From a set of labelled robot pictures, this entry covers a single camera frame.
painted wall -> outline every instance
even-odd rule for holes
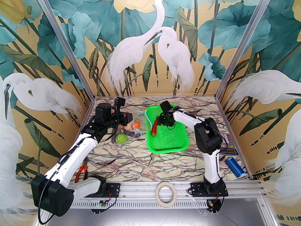
[[[281,225],[301,224],[301,0],[272,0],[220,101],[253,177]]]
[[[214,94],[258,0],[49,2],[95,95],[137,96]]]
[[[31,225],[31,179],[70,148],[90,103],[37,0],[0,0],[0,88],[0,224]]]

green basket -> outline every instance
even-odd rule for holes
[[[161,113],[162,110],[159,105],[150,106],[146,109],[146,115],[152,125]],[[145,124],[149,125],[147,118],[145,118]],[[186,150],[189,146],[185,126],[180,122],[175,122],[173,129],[168,129],[167,126],[163,125],[157,126],[157,135],[153,137],[151,131],[148,131],[146,138],[148,149],[155,154],[180,152]]]

blue cylinder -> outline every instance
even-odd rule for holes
[[[237,178],[246,173],[233,157],[225,160],[225,163]]]

digital scale display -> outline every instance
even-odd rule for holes
[[[225,141],[223,140],[222,144],[221,144],[221,151],[220,154],[223,155],[238,155],[236,149],[234,148],[234,144],[232,142],[232,139],[230,137],[229,134],[226,133],[221,133],[221,135],[226,139],[227,143],[228,143],[228,148],[226,150],[224,150],[224,148],[227,147]]]

marble table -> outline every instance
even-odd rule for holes
[[[98,97],[94,104],[90,118],[95,115],[95,108],[101,102],[114,104],[114,97]],[[128,105],[159,105],[168,100],[171,104],[186,109],[195,115],[202,117],[212,117],[217,123],[221,133],[228,133],[223,118],[215,103],[214,97],[129,97],[126,101]],[[135,110],[145,110],[142,106],[129,106],[122,111],[133,112]],[[88,154],[88,174],[99,174],[108,182],[145,182],[145,181],[203,181],[205,172],[202,152],[195,142],[194,132],[188,128],[189,147],[182,152],[153,154],[147,148],[145,140],[134,140],[128,144],[119,146],[108,140],[99,143]],[[225,164],[225,160],[231,156],[220,157],[220,173],[224,180],[235,180],[236,177]],[[239,156],[233,156],[235,160],[244,168]],[[249,179],[247,174],[239,178]]]

